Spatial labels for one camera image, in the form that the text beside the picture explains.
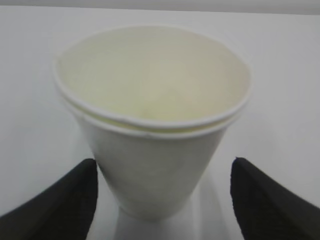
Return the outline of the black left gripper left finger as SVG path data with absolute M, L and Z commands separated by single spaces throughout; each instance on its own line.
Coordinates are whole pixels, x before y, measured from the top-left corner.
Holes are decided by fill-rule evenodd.
M 97 164 L 88 158 L 42 193 L 1 216 L 0 238 L 85 240 L 97 200 Z

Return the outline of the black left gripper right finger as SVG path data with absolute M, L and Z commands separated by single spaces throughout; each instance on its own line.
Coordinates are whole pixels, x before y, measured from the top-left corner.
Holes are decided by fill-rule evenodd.
M 243 157 L 231 166 L 233 211 L 246 240 L 318 240 L 320 209 Z

